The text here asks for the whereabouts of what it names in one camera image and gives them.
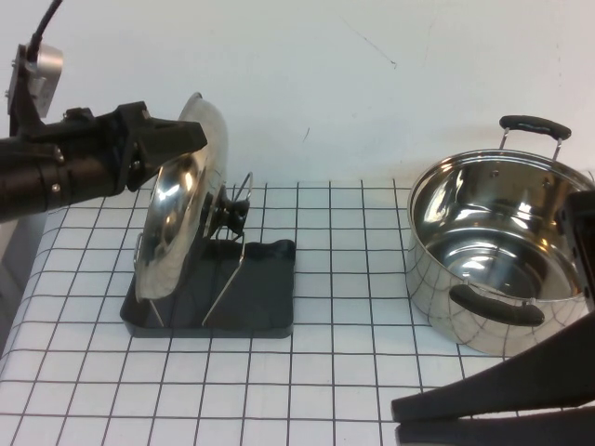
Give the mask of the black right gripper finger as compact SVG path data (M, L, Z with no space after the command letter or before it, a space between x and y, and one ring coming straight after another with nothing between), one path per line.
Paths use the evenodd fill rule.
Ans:
M592 445L594 412L409 422L396 428L395 437L401 445Z

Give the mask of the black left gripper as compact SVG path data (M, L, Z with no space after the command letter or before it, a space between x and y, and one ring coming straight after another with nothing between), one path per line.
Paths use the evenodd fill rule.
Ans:
M157 119L146 104L134 102L95 116L88 108L69 109L63 149L74 191L136 191L155 169L207 144L200 123Z

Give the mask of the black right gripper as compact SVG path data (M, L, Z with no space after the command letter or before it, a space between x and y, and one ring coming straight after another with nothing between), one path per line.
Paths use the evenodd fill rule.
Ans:
M594 310L594 191L569 194L561 210L578 287ZM587 315L523 353L451 385L391 402L395 421L578 407L594 401L594 317Z

